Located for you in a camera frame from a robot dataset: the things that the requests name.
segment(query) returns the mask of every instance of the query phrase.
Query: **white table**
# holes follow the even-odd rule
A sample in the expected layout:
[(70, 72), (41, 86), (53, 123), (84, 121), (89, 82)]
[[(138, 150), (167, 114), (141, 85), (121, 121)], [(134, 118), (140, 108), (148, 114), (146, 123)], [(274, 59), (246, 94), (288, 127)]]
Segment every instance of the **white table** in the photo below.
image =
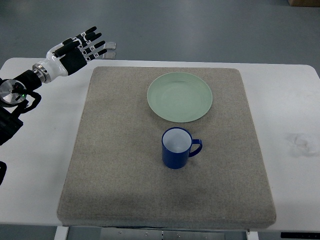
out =
[[(39, 58), (11, 58), (2, 79)], [(56, 210), (72, 156), (90, 78), (98, 66), (235, 68), (241, 73), (268, 175), (277, 219), (268, 231), (320, 231), (320, 79), (307, 65), (93, 60), (36, 90), (38, 107), (0, 146), (7, 164), (0, 186), (0, 224), (61, 226)], [(310, 144), (294, 143), (308, 134)]]

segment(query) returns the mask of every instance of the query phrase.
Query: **robotic hand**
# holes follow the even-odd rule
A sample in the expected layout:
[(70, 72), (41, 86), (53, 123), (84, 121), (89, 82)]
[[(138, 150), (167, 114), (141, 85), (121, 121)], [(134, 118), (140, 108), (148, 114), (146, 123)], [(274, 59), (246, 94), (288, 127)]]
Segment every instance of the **robotic hand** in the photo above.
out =
[[(107, 52), (106, 49), (98, 51), (105, 41), (93, 43), (102, 35), (96, 34), (96, 29), (94, 26), (53, 47), (44, 60), (33, 65), (32, 70), (13, 79), (0, 78), (0, 145), (11, 139), (22, 127), (23, 122), (19, 116), (34, 109), (40, 102), (41, 96), (34, 92), (35, 89), (59, 76), (65, 77), (77, 72), (87, 62)], [(34, 98), (30, 106), (26, 99), (28, 95)], [(4, 109), (10, 107), (16, 107), (12, 113)]]

